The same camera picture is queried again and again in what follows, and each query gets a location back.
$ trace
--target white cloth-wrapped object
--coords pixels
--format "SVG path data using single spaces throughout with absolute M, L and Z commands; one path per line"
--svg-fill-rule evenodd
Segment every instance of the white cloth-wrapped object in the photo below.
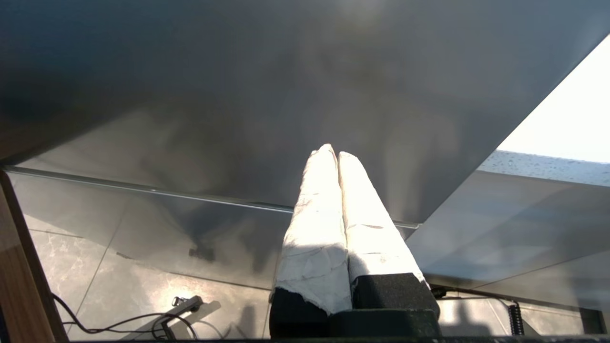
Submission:
M 339 183 L 343 192 L 350 282 L 361 275 L 395 273 L 413 273 L 425 281 L 356 156 L 339 153 Z
M 313 151 L 282 246 L 274 288 L 299 293 L 328 314 L 351 309 L 342 195 L 330 144 Z

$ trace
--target reflective metal surface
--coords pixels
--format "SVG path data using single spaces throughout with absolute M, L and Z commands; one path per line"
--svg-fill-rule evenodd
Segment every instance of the reflective metal surface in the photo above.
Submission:
M 331 142 L 360 158 L 393 219 L 423 222 L 608 34 L 609 13 L 608 1 L 4 1 L 0 158 L 292 206 L 307 155 Z
M 476 171 L 407 244 L 430 283 L 610 309 L 609 204 L 608 187 Z
M 31 228 L 82 237 L 166 272 L 267 290 L 291 219 L 289 213 L 167 195 L 12 178 Z

